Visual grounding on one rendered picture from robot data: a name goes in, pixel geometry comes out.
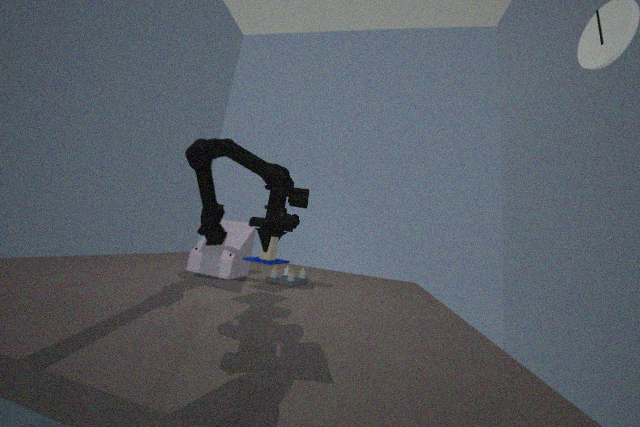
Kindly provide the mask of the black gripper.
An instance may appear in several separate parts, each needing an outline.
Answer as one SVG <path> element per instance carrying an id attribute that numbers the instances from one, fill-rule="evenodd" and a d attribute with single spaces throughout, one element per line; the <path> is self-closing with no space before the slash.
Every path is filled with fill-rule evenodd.
<path id="1" fill-rule="evenodd" d="M 281 207 L 283 207 L 283 211 L 286 209 L 283 204 L 268 203 L 268 205 L 264 207 L 267 209 L 265 218 L 252 217 L 249 220 L 248 226 L 260 227 L 256 228 L 256 230 L 261 241 L 263 252 L 267 252 L 271 237 L 278 237 L 280 240 L 284 234 L 287 234 L 287 232 L 284 231 L 293 232 L 293 229 L 283 222 L 275 222 L 275 218 Z"/>

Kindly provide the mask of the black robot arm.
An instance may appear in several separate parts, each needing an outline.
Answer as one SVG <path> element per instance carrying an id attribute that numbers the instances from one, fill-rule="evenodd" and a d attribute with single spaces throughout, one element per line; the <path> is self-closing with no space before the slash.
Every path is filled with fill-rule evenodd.
<path id="1" fill-rule="evenodd" d="M 216 202 L 215 186 L 212 174 L 212 161 L 226 156 L 245 168 L 259 175 L 266 190 L 270 190 L 268 203 L 285 205 L 288 197 L 289 206 L 307 208 L 309 189 L 295 188 L 288 169 L 278 164 L 268 163 L 238 144 L 232 139 L 197 139 L 185 152 L 189 165 L 195 170 L 199 185 L 203 210 L 201 227 L 198 233 L 205 236 L 206 246 L 222 245 L 227 232 L 221 224 L 224 215 L 223 205 Z M 292 216 L 283 211 L 283 207 L 275 218 L 275 222 L 283 222 L 290 228 L 299 225 L 299 216 Z"/>

